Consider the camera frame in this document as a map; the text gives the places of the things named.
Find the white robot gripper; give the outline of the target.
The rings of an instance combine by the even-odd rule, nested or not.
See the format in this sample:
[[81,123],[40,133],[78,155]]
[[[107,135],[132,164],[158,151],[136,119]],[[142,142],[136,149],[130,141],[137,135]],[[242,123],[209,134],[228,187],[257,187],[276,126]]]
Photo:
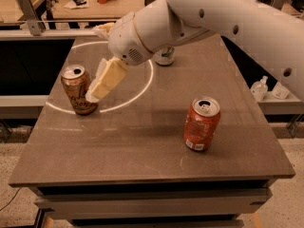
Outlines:
[[108,39],[108,48],[116,56],[110,60],[102,59],[85,95],[89,102],[98,103],[124,79],[127,65],[146,62],[153,53],[144,46],[136,31],[134,12],[129,12],[115,24],[105,23],[92,30],[98,37]]

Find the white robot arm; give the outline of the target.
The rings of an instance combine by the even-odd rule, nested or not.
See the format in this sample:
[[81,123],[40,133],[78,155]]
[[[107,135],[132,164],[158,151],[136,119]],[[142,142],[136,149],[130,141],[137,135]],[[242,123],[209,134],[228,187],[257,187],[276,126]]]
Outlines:
[[93,31],[130,66],[217,33],[304,100],[304,21],[257,0],[156,0]]

